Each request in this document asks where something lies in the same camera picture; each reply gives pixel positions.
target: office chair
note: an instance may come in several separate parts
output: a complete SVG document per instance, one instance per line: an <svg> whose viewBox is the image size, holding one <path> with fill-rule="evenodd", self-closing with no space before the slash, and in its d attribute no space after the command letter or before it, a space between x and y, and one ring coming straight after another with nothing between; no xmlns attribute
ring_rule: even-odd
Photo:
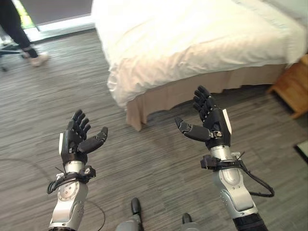
<svg viewBox="0 0 308 231"><path fill-rule="evenodd" d="M0 39L5 39L5 33L0 26ZM0 68L2 71L6 72L8 69L2 65L2 57L7 54L21 54L20 51L17 51L18 47L16 45L8 44L0 48Z"/></svg>

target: bed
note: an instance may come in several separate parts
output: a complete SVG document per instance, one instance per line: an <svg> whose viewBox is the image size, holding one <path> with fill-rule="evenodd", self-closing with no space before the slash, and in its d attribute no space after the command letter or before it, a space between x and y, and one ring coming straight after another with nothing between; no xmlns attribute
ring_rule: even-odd
<svg viewBox="0 0 308 231"><path fill-rule="evenodd" d="M136 130L211 92L272 84L307 51L306 28L261 0L94 0L108 88Z"/></svg>

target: white duvet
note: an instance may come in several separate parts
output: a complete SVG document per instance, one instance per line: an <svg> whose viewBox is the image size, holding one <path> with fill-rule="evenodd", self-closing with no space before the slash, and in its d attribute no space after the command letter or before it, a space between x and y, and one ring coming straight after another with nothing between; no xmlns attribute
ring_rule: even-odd
<svg viewBox="0 0 308 231"><path fill-rule="evenodd" d="M94 0L92 16L123 108L171 81L291 64L307 48L303 27L258 0Z"/></svg>

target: gray carpet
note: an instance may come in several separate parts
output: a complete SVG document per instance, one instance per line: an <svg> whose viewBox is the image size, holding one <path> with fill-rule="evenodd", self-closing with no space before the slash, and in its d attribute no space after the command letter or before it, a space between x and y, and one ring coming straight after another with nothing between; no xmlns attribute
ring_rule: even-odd
<svg viewBox="0 0 308 231"><path fill-rule="evenodd" d="M106 213L104 231L130 215L133 196L140 198L146 231L178 231L184 212L205 231L235 230L211 172L200 168L204 144L183 137L174 125L174 116L199 123L191 102L150 115L136 132L107 89L108 64L95 32L39 49L51 54L45 66L32 68L10 56L9 72L0 73L0 230L47 230L56 194L47 195L46 186L58 172L54 166L61 167L59 131L78 108L90 118L90 135L109 127L106 144L89 155L97 177L88 184L88 198ZM246 151L247 167L276 190L274 198L254 197L269 230L306 231L307 164L293 145L307 139L307 124L292 120L266 88L227 90L216 98L229 111L232 149ZM263 191L248 177L245 185ZM96 231L102 222L99 209L86 203L80 231Z"/></svg>

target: wooden nightstand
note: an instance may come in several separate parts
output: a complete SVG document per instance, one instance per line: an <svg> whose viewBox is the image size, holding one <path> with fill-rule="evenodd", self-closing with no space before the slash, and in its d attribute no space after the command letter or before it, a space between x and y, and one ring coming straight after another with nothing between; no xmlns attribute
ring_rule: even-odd
<svg viewBox="0 0 308 231"><path fill-rule="evenodd" d="M293 119L308 111L308 54L287 69L267 93L272 91L294 110Z"/></svg>

